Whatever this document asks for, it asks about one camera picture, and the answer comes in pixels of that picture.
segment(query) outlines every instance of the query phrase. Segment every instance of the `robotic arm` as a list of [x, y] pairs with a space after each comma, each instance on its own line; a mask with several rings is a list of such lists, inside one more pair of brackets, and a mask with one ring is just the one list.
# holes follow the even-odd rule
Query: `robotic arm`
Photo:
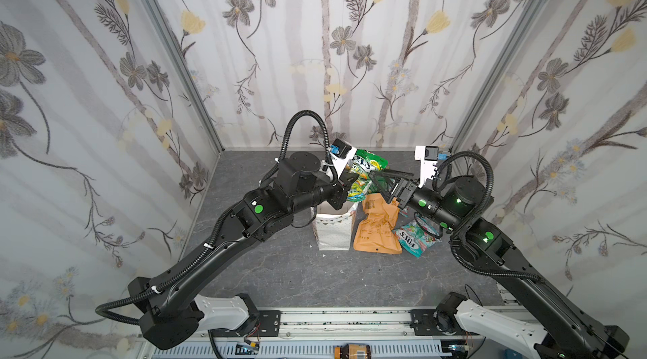
[[[285, 158], [292, 127], [304, 116], [315, 118], [321, 127], [327, 153], [323, 170], [319, 159], [311, 153], [295, 152]], [[335, 140], [330, 147], [326, 126], [315, 112], [297, 113], [287, 125], [277, 163], [263, 177], [259, 188], [226, 209], [201, 246], [154, 278], [134, 279], [128, 285], [130, 298], [102, 304], [96, 308], [97, 314], [139, 325], [144, 338], [159, 349], [180, 344], [198, 328], [209, 329], [213, 316], [205, 318], [204, 312], [208, 313], [220, 299], [198, 296], [200, 290], [234, 259], [289, 226], [295, 213], [314, 207], [316, 214], [316, 207], [324, 201], [341, 209], [357, 174], [338, 175], [335, 166], [340, 166], [339, 161], [352, 154], [352, 147], [341, 140]], [[451, 163], [460, 157], [481, 162], [487, 173], [485, 187], [473, 177], [450, 178]], [[439, 186], [439, 175], [445, 168], [446, 180]], [[422, 188], [412, 174], [391, 170], [371, 173], [371, 179], [387, 202], [395, 198], [400, 208], [409, 206], [440, 225], [441, 230], [451, 234], [454, 258], [472, 272], [495, 278], [544, 329], [522, 330], [514, 320], [497, 318], [500, 316], [497, 313], [454, 292], [437, 307], [436, 327], [448, 333], [461, 329], [476, 332], [533, 358], [613, 359], [618, 356], [627, 346], [626, 333], [618, 326], [605, 326], [581, 311], [541, 276], [506, 234], [481, 217], [481, 212], [493, 200], [492, 177], [485, 158], [472, 152], [449, 157]], [[252, 331], [258, 321], [258, 311], [248, 296], [240, 294], [226, 301], [231, 313], [248, 313], [245, 321], [232, 320], [228, 327], [241, 334]], [[112, 311], [129, 304], [135, 304], [143, 316], [136, 319]]]

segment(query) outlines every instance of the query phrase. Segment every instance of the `wallpaper panel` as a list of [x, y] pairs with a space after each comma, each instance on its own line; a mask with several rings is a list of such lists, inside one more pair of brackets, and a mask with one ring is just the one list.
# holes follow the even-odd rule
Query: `wallpaper panel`
[[94, 307], [179, 258], [217, 159], [183, 96], [139, 0], [0, 0], [3, 356], [128, 354]]
[[380, 148], [450, 142], [527, 0], [159, 2], [225, 146]]
[[622, 326], [629, 357], [647, 331], [646, 17], [647, 0], [550, 0], [465, 143], [494, 167], [486, 217]]

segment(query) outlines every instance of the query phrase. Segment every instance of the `white cable tray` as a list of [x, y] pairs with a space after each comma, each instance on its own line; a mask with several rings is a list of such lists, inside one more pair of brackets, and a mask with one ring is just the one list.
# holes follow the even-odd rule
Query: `white cable tray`
[[[346, 341], [261, 341], [258, 355], [235, 355], [239, 341], [217, 341], [216, 346], [222, 357], [249, 359], [332, 359], [335, 347], [344, 346]], [[435, 358], [451, 356], [443, 353], [441, 342], [427, 339], [425, 341], [367, 341], [371, 346], [372, 358]], [[209, 342], [184, 342], [167, 351], [155, 349], [151, 359], [214, 359], [215, 355]]]

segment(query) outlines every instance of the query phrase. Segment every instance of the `orange padded envelope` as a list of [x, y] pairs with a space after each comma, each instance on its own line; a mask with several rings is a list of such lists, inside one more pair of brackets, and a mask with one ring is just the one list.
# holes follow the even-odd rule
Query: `orange padded envelope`
[[370, 193], [362, 208], [368, 217], [359, 224], [352, 247], [357, 251], [401, 254], [400, 242], [392, 233], [398, 219], [398, 202], [394, 199], [388, 204], [380, 193]]

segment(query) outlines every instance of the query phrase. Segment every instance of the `brown bottle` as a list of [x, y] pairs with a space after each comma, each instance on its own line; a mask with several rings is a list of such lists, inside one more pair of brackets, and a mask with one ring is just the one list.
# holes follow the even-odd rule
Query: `brown bottle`
[[371, 347], [360, 344], [336, 346], [335, 359], [371, 359]]

